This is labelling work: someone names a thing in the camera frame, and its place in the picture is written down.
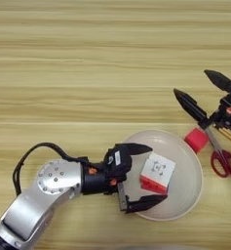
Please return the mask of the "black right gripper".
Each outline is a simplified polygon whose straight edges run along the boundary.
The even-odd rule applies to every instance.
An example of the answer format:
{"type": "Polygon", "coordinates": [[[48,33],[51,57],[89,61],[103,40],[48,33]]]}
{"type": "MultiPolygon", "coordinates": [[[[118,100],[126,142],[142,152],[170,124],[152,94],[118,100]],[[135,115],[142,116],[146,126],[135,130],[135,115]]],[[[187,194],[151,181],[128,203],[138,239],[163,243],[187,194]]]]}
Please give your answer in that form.
{"type": "MultiPolygon", "coordinates": [[[[231,79],[215,70],[205,69],[204,72],[213,85],[222,91],[231,93],[231,79]]],[[[182,108],[197,121],[202,129],[207,129],[214,124],[216,128],[226,128],[231,131],[231,94],[223,97],[219,101],[218,109],[207,118],[207,113],[187,93],[177,89],[174,89],[173,93],[182,108]]]]}

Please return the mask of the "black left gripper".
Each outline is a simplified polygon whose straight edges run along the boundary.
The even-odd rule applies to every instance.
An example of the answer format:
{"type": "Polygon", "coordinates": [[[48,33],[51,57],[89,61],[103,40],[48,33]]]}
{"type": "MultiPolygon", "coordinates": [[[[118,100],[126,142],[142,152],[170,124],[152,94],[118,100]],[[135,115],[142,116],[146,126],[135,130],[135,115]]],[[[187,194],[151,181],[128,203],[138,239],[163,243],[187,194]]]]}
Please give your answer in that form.
{"type": "MultiPolygon", "coordinates": [[[[152,148],[147,145],[128,143],[117,144],[127,155],[139,155],[150,152],[152,148]]],[[[117,193],[121,211],[127,214],[146,211],[163,202],[166,195],[146,195],[139,200],[130,201],[125,195],[123,182],[127,179],[127,167],[115,163],[101,162],[97,165],[88,165],[83,168],[82,193],[88,194],[113,194],[117,193]]]]}

